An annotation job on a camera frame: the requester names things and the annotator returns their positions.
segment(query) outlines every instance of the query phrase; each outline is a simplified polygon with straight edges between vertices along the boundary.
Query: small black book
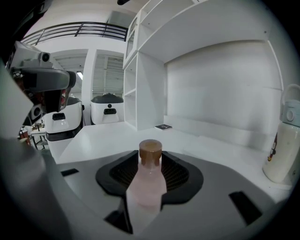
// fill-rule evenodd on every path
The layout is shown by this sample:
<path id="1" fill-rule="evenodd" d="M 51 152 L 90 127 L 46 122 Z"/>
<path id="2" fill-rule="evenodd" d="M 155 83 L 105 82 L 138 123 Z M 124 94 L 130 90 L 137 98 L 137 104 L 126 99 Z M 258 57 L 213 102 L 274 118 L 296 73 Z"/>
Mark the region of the small black book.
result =
<path id="1" fill-rule="evenodd" d="M 164 130 L 167 130 L 167 129 L 171 129 L 172 127 L 169 126 L 169 125 L 166 125 L 166 124 L 161 124 L 161 125 L 155 126 L 155 128 L 164 131 Z"/>

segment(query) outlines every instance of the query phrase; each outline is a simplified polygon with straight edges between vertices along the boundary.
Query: railing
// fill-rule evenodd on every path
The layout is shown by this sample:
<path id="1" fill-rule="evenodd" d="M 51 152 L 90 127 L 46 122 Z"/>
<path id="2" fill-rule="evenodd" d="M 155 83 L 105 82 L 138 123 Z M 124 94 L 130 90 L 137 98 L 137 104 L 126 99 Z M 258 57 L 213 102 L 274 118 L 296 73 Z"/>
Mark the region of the railing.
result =
<path id="1" fill-rule="evenodd" d="M 37 45 L 51 38 L 63 36 L 98 35 L 104 38 L 114 38 L 126 41 L 128 28 L 103 22 L 69 22 L 44 28 L 24 37 L 23 43 Z"/>

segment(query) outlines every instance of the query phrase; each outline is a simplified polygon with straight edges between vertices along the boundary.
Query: white thermos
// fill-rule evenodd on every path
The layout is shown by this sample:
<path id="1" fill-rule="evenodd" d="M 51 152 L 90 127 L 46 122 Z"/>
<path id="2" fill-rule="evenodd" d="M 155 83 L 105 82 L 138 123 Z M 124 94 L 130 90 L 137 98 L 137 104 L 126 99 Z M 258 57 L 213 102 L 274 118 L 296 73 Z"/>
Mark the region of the white thermos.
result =
<path id="1" fill-rule="evenodd" d="M 287 100 L 286 94 L 291 89 L 298 89 L 296 84 L 289 85 L 281 96 L 280 124 L 275 141 L 271 147 L 266 164 L 262 167 L 265 175 L 273 182 L 280 183 L 289 173 L 300 148 L 300 101 Z"/>

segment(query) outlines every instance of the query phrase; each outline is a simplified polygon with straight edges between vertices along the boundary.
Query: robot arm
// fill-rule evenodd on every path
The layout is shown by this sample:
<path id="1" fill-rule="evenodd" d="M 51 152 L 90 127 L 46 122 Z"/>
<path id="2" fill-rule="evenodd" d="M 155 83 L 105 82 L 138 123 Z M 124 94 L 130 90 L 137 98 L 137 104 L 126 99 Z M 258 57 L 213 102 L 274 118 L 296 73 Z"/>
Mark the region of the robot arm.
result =
<path id="1" fill-rule="evenodd" d="M 53 69 L 49 53 L 21 42 L 15 43 L 7 69 L 34 104 L 24 121 L 27 126 L 46 113 L 64 109 L 70 90 L 76 83 L 74 72 Z"/>

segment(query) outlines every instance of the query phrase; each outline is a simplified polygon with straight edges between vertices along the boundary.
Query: brown bottle cap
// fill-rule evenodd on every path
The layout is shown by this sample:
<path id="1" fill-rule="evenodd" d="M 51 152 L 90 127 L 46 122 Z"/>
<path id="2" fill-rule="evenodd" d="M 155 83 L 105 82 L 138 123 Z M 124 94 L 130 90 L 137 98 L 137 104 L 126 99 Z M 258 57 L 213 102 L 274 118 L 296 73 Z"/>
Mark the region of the brown bottle cap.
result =
<path id="1" fill-rule="evenodd" d="M 159 165 L 159 159 L 162 153 L 162 144 L 160 141 L 147 139 L 140 143 L 140 157 L 142 165 L 151 168 L 152 163 Z"/>

